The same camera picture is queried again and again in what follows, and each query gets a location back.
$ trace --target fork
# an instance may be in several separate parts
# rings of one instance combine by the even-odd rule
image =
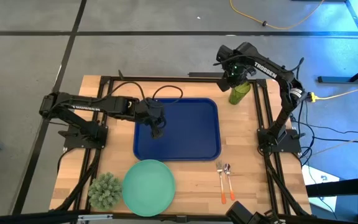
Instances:
[[[217,172],[219,174],[219,177],[221,179],[222,204],[225,204],[226,203],[226,197],[224,196],[224,190],[223,190],[223,181],[222,181],[223,165],[222,165],[221,160],[216,161],[216,170],[217,170]]]

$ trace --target wooden table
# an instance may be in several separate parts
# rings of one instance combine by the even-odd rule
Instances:
[[[99,81],[100,76],[84,76],[80,95],[96,97]],[[146,96],[152,96],[154,91],[162,85],[171,84],[183,90],[184,98],[205,97],[215,101],[218,106],[222,144],[219,159],[230,163],[232,167],[231,182],[236,200],[240,201],[252,213],[256,211],[264,213],[271,209],[265,164],[262,156],[257,152],[256,130],[259,125],[252,90],[238,105],[233,106],[227,100],[230,91],[221,92],[215,83],[138,83],[144,89]],[[273,80],[267,80],[267,85],[273,117],[276,118],[281,108],[278,84]],[[262,110],[265,111],[262,90],[259,91]],[[114,95],[141,98],[139,89],[132,84],[122,86],[114,92]],[[163,89],[158,93],[158,97],[177,97],[178,95],[178,90],[171,88]],[[93,114],[90,111],[76,111],[76,113],[88,120],[91,120]],[[123,180],[129,168],[138,162],[133,153],[135,124],[108,118],[107,125],[109,126],[108,142],[101,153],[98,174],[112,172],[116,177]],[[51,209],[58,207],[77,184],[84,151],[84,149],[73,150],[62,159],[50,202]],[[291,154],[281,153],[280,155],[286,186],[303,209],[310,212],[298,160]],[[224,189],[227,204],[221,203],[219,176],[214,161],[165,162],[165,164],[171,169],[175,177],[176,192],[172,204],[162,214],[224,215],[232,205],[233,201],[230,200],[229,185],[226,178],[224,178]],[[80,208],[85,207],[87,190],[88,185],[84,187]],[[279,212],[283,213],[281,195],[277,186],[275,192]],[[122,200],[114,207],[112,212],[131,213]]]

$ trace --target spoon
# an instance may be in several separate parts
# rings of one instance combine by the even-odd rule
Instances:
[[[231,187],[231,181],[230,181],[230,164],[225,164],[224,168],[223,168],[223,171],[227,175],[227,179],[229,180],[230,198],[231,198],[231,200],[234,200],[234,193],[233,193],[233,189]]]

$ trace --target green plastic plate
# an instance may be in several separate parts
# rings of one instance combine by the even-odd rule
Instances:
[[[162,162],[147,159],[132,166],[122,184],[122,196],[136,215],[151,217],[162,213],[175,195],[175,179]]]

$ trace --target utensil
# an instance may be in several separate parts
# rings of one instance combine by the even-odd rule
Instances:
[[[224,191],[223,191],[223,181],[222,181],[223,165],[222,165],[221,160],[216,161],[216,170],[217,170],[217,172],[219,174],[219,177],[221,179],[222,204],[225,204],[226,203],[226,197],[224,196]]]
[[[230,164],[224,165],[224,173],[227,175],[227,179],[229,180],[229,186],[230,186],[230,198],[231,200],[234,200],[234,192],[231,187],[231,181],[230,181]]]
[[[162,162],[147,159],[132,166],[122,183],[122,197],[136,215],[151,217],[169,207],[175,195],[175,179]]]

